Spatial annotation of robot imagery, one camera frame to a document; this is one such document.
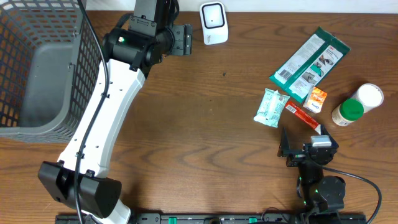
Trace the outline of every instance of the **green package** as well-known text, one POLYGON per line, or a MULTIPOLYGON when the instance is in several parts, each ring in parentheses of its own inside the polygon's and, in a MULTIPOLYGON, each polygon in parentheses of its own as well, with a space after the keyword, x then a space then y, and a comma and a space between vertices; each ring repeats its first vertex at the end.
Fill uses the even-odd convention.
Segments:
POLYGON ((269 78, 303 103, 311 87, 320 83, 351 49, 321 27, 269 78))

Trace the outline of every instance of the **gray plastic basket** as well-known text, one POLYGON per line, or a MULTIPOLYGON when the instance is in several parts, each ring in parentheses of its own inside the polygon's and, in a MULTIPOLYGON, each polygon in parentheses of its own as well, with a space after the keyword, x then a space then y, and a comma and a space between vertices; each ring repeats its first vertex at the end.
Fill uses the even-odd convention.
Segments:
POLYGON ((0 0, 0 5, 0 137, 68 142, 100 62, 77 0, 0 0))

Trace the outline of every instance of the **green bottle cap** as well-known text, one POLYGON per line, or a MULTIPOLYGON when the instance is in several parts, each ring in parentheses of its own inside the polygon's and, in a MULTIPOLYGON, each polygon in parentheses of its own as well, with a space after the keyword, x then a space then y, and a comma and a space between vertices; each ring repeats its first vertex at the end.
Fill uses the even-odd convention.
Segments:
POLYGON ((364 109, 358 100, 348 99, 340 105, 340 113, 344 119, 356 121, 362 117, 364 109))

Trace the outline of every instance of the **white bottle cap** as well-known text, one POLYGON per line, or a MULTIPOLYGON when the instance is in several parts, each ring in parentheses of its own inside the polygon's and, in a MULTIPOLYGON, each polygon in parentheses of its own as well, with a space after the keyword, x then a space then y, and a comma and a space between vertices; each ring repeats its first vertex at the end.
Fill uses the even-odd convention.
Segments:
POLYGON ((384 101, 381 89, 370 83, 363 84, 351 98, 362 103, 365 113, 380 106, 384 101))

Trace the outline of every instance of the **light blue packet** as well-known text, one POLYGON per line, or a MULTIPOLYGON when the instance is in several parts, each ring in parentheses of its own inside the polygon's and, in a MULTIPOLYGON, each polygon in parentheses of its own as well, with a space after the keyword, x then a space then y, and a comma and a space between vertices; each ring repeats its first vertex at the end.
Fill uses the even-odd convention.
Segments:
POLYGON ((278 128, 278 121, 290 96, 281 95, 278 90, 266 89, 260 108, 254 120, 262 124, 278 128))

